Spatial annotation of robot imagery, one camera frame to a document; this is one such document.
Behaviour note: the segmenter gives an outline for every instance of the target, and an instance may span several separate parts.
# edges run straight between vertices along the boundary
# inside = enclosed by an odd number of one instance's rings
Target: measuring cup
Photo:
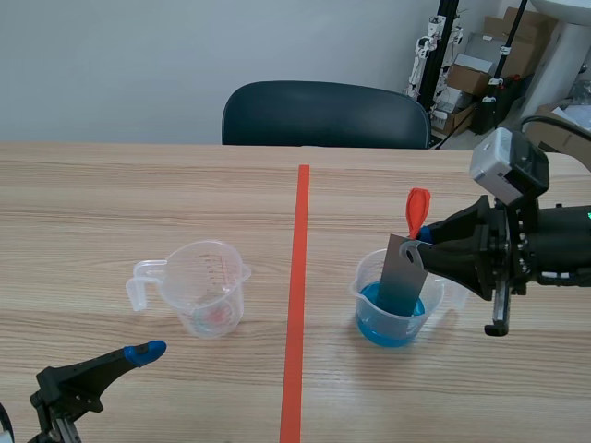
[[[250,269],[238,251],[224,242],[197,242],[166,260],[140,261],[126,289],[134,311],[148,306],[146,284],[155,284],[187,330],[197,337],[220,337],[244,314],[242,283]]]
[[[443,296],[452,299],[452,308],[463,307],[468,291],[453,281],[428,274],[415,311],[411,317],[396,316],[374,305],[380,288],[386,249],[372,252],[357,266],[356,278],[349,291],[356,297],[357,326],[370,341],[386,347],[399,347],[410,342],[430,315],[438,308]]]

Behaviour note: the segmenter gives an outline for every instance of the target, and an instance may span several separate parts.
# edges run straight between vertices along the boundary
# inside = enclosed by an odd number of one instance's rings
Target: white sink
[[[591,48],[591,0],[532,0],[536,9],[561,21],[558,41],[545,66],[536,72],[522,116],[541,104],[564,99]]]
[[[560,21],[591,26],[591,0],[532,0],[532,5]]]

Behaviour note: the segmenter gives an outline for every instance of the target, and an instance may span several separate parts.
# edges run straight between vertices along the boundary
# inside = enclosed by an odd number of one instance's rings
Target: orange handle
[[[414,187],[406,200],[406,222],[410,238],[415,240],[428,216],[428,206],[431,202],[431,193],[427,189]]]

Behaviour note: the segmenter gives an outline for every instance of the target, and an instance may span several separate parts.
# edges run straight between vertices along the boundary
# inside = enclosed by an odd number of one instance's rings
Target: chair backrest
[[[430,121],[403,94],[318,81],[262,81],[223,112],[224,145],[428,148]]]

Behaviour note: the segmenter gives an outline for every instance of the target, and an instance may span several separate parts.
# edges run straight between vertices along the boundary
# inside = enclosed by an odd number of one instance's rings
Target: wooden table
[[[91,442],[277,442],[297,166],[311,165],[302,441],[584,442],[591,438],[591,293],[529,287],[511,333],[484,335],[491,304],[436,315],[416,342],[360,336],[356,264],[405,233],[413,186],[429,222],[476,201],[470,152],[0,144],[0,401],[18,441],[38,432],[29,396],[47,365],[152,339],[160,361],[122,377]],[[550,155],[543,205],[588,204],[591,175]],[[217,238],[252,267],[236,332],[192,338],[151,294],[132,312],[134,263]]]

